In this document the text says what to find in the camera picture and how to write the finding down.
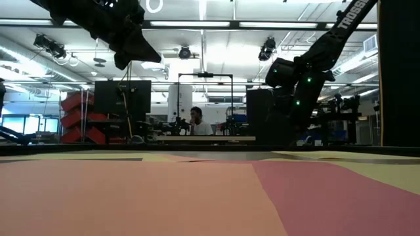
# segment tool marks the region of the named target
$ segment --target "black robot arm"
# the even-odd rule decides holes
[[[293,98],[288,109],[282,111],[294,131],[305,130],[316,106],[325,81],[334,81],[330,69],[347,42],[348,38],[375,6],[377,0],[353,0],[344,12],[337,13],[337,22],[323,34],[302,56],[294,61],[281,58],[271,65],[266,83],[271,87],[289,87]]]

